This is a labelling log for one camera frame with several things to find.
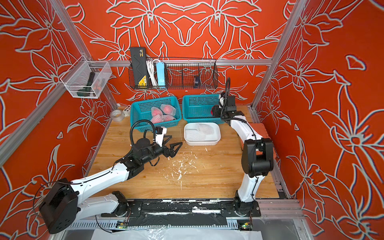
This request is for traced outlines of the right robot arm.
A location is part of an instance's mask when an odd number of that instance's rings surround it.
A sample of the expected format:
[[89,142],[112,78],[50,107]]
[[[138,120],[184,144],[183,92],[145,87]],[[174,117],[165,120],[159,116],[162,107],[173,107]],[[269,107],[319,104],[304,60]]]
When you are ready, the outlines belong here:
[[260,184],[274,169],[272,140],[258,134],[241,111],[228,112],[227,107],[215,105],[211,114],[227,123],[243,141],[241,164],[245,174],[234,197],[234,209],[238,215],[245,215],[254,208]]

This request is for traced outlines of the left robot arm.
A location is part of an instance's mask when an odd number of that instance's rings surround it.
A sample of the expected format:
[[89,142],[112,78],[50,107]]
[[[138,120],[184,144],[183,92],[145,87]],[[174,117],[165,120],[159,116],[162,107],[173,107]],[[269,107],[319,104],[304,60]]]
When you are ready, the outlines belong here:
[[159,142],[141,138],[132,143],[131,150],[111,168],[82,179],[68,181],[63,178],[54,182],[39,205],[48,232],[51,235],[57,234],[73,222],[104,213],[124,215],[129,204],[121,192],[114,191],[105,197],[96,198],[94,194],[132,179],[144,170],[146,163],[159,161],[161,155],[175,157],[183,144],[178,142],[167,146],[171,138],[166,135]]

